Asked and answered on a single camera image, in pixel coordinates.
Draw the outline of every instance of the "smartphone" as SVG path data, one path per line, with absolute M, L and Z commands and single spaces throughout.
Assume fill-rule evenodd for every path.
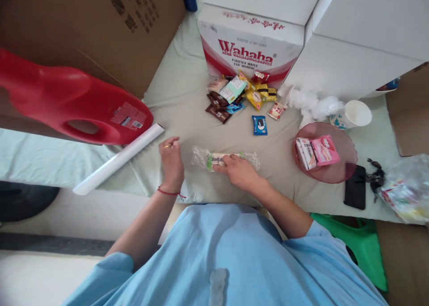
M 365 210 L 366 206 L 366 170 L 363 166 L 357 166 L 354 174 L 345 182 L 344 204 Z

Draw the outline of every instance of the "hand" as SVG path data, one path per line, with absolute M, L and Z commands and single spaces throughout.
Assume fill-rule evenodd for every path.
M 240 158 L 237 155 L 225 155 L 223 161 L 226 166 L 213 166 L 213 170 L 228 176 L 232 185 L 239 189 L 253 193 L 254 189 L 266 181 L 258 175 L 248 160 Z
M 179 137 L 171 137 L 159 146 L 162 168 L 164 169 L 164 182 L 161 190 L 168 193 L 178 193 L 185 179 L 185 169 L 183 167 L 180 154 Z

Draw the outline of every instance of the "light blue shirt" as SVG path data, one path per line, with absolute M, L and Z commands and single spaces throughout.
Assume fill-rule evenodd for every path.
M 240 204 L 193 205 L 133 274 L 133 260 L 100 261 L 65 305 L 387 305 L 345 244 L 315 221 L 281 240 Z

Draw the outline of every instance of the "wahaha box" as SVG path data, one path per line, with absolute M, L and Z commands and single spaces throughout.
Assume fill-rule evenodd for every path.
M 268 85 L 278 88 L 304 44 L 304 27 L 258 15 L 205 4 L 198 29 L 209 74 L 235 76 L 239 70 L 269 73 Z

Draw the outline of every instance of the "yellow snack package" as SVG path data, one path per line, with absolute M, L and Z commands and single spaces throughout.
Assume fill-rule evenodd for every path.
M 256 90 L 259 91 L 263 97 L 263 101 L 277 101 L 277 90 L 274 88 L 268 88 L 267 84 L 256 85 Z
M 256 108 L 257 111 L 259 111 L 263 105 L 262 101 L 262 95 L 255 90 L 250 90 L 246 93 L 247 100 L 250 101 L 250 103 Z
M 245 92 L 248 92 L 248 91 L 250 91 L 250 90 L 255 90 L 256 88 L 255 88 L 255 86 L 254 85 L 252 85 L 251 84 L 251 82 L 249 81 L 249 79 L 244 75 L 244 73 L 242 73 L 241 71 L 240 71 L 240 73 L 238 74 L 238 78 L 240 79 L 240 80 L 243 80 L 243 81 L 245 81 L 246 82 L 246 86 L 244 87 L 244 91 Z

